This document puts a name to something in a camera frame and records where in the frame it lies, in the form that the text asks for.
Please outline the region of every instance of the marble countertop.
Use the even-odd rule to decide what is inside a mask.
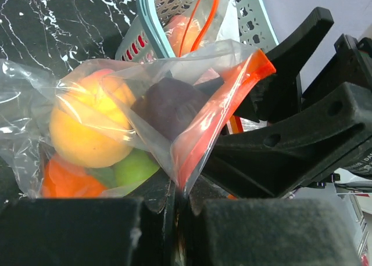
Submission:
[[[0,0],[0,59],[63,77],[84,60],[113,59],[135,11],[134,0]],[[0,168],[1,208],[23,194]]]

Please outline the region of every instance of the basket handle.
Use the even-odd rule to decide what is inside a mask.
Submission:
[[[158,59],[173,58],[175,54],[156,13],[155,0],[135,0],[138,18]]]

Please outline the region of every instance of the green fruit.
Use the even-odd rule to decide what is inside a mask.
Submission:
[[[148,155],[138,149],[132,152],[122,161],[114,164],[114,174],[118,186],[129,186],[134,183],[141,184],[160,168]]]

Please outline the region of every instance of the gray perforated basket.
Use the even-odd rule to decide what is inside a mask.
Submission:
[[[194,0],[136,0],[138,15],[132,22],[117,52],[116,60],[148,62],[174,53],[163,26],[174,15],[188,9]],[[239,20],[240,41],[263,49],[278,42],[262,0],[235,0]]]

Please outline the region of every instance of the plastic basket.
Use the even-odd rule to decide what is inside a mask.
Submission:
[[[122,40],[116,60],[148,62],[175,57],[163,26],[174,15],[190,7],[193,0],[136,0],[138,15]],[[264,52],[278,42],[262,0],[235,0],[239,20],[240,40]]]

